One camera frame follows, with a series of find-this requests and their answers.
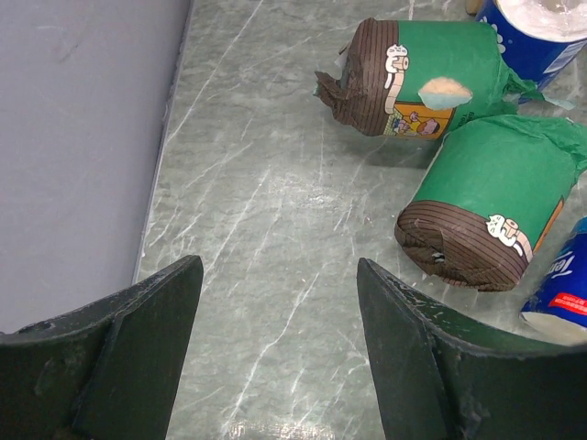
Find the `green brown roll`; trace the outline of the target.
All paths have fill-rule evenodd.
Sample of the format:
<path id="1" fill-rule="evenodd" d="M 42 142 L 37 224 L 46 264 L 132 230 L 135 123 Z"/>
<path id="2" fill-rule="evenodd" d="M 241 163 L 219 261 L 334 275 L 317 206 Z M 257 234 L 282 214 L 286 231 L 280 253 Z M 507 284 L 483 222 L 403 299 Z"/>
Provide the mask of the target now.
<path id="1" fill-rule="evenodd" d="M 488 24 L 366 18 L 340 51 L 341 76 L 314 91 L 340 124 L 369 137 L 437 139 L 473 119 L 510 115 L 541 99 L 498 50 Z"/>
<path id="2" fill-rule="evenodd" d="M 398 215 L 395 238 L 426 274 L 481 292 L 523 278 L 586 170 L 586 127 L 500 115 L 449 133 Z"/>

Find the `green brown roll lower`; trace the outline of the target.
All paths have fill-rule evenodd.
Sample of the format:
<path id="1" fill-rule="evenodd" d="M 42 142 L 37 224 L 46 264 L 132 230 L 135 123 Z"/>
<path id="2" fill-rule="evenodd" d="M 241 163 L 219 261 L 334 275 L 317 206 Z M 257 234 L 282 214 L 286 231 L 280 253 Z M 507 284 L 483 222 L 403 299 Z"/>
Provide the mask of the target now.
<path id="1" fill-rule="evenodd" d="M 449 133 L 398 215 L 395 238 L 426 274 L 481 292 L 523 278 L 586 170 L 586 127 L 500 115 Z"/>

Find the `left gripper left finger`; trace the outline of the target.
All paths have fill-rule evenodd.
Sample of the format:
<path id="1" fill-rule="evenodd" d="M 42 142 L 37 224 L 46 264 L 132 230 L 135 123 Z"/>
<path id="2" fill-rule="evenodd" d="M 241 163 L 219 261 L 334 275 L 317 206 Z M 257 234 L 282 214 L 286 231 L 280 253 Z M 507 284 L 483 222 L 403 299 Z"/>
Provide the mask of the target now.
<path id="1" fill-rule="evenodd" d="M 1 337 L 4 439 L 166 436 L 203 284 L 187 256 Z"/>

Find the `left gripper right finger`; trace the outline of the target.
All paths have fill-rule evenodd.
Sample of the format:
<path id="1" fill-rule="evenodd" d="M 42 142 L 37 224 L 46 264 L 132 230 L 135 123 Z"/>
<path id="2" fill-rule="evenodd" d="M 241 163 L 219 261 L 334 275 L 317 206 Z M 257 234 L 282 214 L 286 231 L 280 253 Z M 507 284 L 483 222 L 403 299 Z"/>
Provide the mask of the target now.
<path id="1" fill-rule="evenodd" d="M 583 439 L 586 348 L 483 324 L 368 258 L 357 288 L 389 439 Z"/>

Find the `green brown roll upper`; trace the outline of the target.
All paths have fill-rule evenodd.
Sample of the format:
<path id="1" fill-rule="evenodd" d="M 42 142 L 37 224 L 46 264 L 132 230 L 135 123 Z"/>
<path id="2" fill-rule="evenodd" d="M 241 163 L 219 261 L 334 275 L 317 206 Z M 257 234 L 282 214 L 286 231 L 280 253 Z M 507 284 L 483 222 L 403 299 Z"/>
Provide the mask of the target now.
<path id="1" fill-rule="evenodd" d="M 314 91 L 340 124 L 369 137 L 437 139 L 473 119 L 510 115 L 541 99 L 498 50 L 488 24 L 366 18 L 340 51 L 341 76 Z"/>

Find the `blue roll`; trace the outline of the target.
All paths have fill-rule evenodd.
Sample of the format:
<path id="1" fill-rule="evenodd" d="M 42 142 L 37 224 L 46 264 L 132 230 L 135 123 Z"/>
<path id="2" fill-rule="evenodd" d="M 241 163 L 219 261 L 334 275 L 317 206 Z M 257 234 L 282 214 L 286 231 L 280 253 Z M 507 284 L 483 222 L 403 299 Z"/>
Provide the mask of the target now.
<path id="1" fill-rule="evenodd" d="M 586 46 L 584 1 L 483 1 L 475 19 L 494 30 L 504 62 L 538 90 Z"/>
<path id="2" fill-rule="evenodd" d="M 520 311 L 538 332 L 562 345 L 586 342 L 586 219 L 579 220 Z"/>

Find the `blue wrapped roll lying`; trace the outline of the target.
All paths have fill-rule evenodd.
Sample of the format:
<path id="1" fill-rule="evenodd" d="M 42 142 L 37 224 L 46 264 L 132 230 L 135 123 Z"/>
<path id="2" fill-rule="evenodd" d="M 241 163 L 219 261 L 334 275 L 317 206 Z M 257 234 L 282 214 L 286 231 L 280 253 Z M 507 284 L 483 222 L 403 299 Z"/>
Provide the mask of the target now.
<path id="1" fill-rule="evenodd" d="M 586 342 L 586 219 L 579 220 L 520 311 L 538 332 L 562 345 Z"/>

